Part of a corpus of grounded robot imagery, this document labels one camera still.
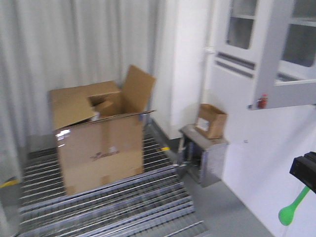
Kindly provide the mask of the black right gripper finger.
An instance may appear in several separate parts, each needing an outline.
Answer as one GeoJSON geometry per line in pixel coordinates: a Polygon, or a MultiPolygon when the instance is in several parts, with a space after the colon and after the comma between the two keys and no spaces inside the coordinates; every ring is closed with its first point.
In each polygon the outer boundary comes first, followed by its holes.
{"type": "Polygon", "coordinates": [[[294,158],[290,174],[304,183],[314,193],[316,192],[316,153],[308,152],[294,158]]]}

